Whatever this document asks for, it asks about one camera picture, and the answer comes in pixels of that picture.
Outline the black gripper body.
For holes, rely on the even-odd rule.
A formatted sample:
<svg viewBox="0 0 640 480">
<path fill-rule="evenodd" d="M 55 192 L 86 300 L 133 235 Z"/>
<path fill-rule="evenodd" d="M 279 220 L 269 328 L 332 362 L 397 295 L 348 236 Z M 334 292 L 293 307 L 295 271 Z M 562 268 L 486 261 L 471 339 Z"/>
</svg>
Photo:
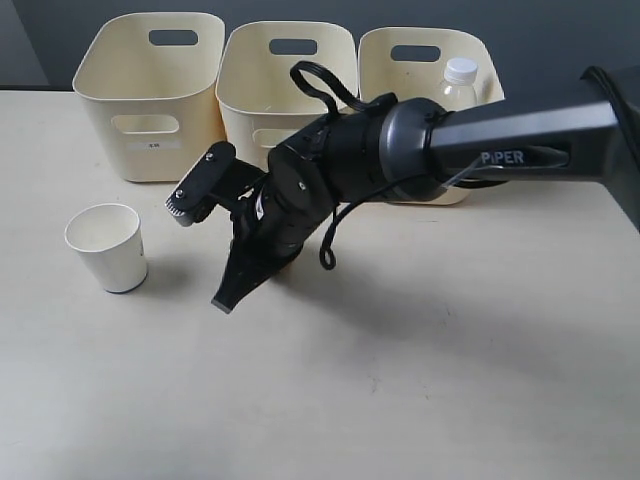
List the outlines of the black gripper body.
<svg viewBox="0 0 640 480">
<path fill-rule="evenodd" d="M 289 264 L 340 203 L 324 147 L 280 144 L 268 163 L 266 171 L 238 159 L 229 167 L 230 265 Z"/>
</svg>

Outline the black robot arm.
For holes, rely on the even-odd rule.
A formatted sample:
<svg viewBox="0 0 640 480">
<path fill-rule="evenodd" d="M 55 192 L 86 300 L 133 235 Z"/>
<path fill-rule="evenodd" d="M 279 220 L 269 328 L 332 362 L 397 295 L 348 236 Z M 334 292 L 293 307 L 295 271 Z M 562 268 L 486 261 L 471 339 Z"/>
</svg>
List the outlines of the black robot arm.
<svg viewBox="0 0 640 480">
<path fill-rule="evenodd" d="M 272 148 L 268 170 L 241 194 L 212 302 L 234 307 L 301 252 L 320 226 L 325 269 L 339 223 L 366 202 L 429 201 L 450 186 L 509 181 L 603 185 L 639 220 L 639 70 L 591 66 L 551 92 L 447 112 L 386 95 L 352 114 L 326 115 Z"/>
</svg>

